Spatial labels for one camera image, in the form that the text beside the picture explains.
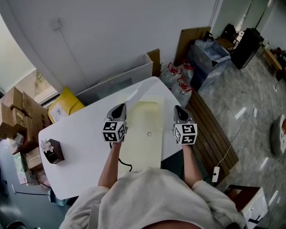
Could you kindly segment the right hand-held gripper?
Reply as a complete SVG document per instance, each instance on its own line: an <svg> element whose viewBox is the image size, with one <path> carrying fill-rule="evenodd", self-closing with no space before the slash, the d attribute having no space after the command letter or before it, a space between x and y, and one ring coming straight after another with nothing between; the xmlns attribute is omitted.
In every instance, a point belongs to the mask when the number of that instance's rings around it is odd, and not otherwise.
<svg viewBox="0 0 286 229"><path fill-rule="evenodd" d="M174 107L174 137L181 145L193 145L197 138L197 123L192 114L180 105Z"/></svg>

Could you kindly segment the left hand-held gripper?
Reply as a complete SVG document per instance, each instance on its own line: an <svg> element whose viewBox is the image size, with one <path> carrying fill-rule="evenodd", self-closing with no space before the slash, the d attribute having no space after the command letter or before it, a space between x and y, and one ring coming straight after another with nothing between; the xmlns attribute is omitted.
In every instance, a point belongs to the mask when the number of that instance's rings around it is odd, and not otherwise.
<svg viewBox="0 0 286 229"><path fill-rule="evenodd" d="M105 142L119 143L124 140L127 132L126 127L126 104L118 104L112 108L105 118L102 135Z"/></svg>

